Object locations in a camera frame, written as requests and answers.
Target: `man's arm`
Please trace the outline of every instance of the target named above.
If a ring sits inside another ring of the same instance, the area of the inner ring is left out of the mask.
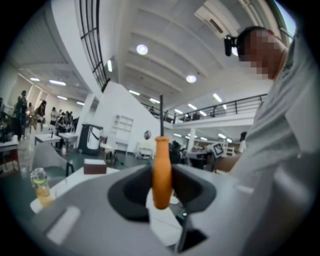
[[[223,172],[230,172],[240,157],[241,154],[218,158],[214,163],[214,169]]]

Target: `orange screwdriver handle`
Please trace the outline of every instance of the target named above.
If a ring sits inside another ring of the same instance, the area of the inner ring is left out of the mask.
[[[172,167],[169,157],[169,138],[156,137],[156,153],[152,173],[152,195],[154,206],[165,209],[172,195]]]

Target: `round ceiling light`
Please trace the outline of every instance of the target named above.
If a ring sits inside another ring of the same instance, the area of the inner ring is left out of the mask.
[[[232,47],[232,53],[233,55],[238,56],[238,51],[236,47]]]
[[[192,75],[192,74],[190,74],[190,75],[188,75],[187,77],[186,77],[186,81],[188,82],[188,83],[194,83],[195,81],[197,81],[197,78],[194,76],[194,75]]]
[[[146,47],[143,44],[140,44],[136,47],[136,51],[138,52],[138,54],[140,55],[146,55],[148,53],[148,47]]]

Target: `gray t-shirt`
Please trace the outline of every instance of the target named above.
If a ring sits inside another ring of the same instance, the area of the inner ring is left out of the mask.
[[[285,114],[307,84],[320,84],[319,70],[307,42],[297,31],[281,73],[256,111],[245,139],[246,151],[234,165],[231,175],[254,186],[262,170],[300,153]]]

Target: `column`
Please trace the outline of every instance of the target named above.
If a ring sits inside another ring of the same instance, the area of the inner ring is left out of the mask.
[[[2,104],[8,105],[10,93],[18,79],[18,71],[5,61],[0,68],[0,97]]]
[[[82,107],[80,116],[79,116],[79,120],[78,120],[78,124],[76,126],[76,130],[75,130],[75,134],[78,135],[78,141],[76,143],[76,146],[78,147],[79,145],[79,140],[80,140],[80,134],[81,134],[81,130],[82,130],[82,125],[85,123],[86,121],[86,116],[90,111],[91,105],[94,102],[95,99],[95,95],[93,93],[89,93],[87,95],[87,97],[85,98],[84,101],[84,106]]]
[[[188,142],[188,147],[186,149],[187,152],[190,152],[195,144],[195,135],[196,135],[196,128],[191,128],[190,129],[190,139]]]

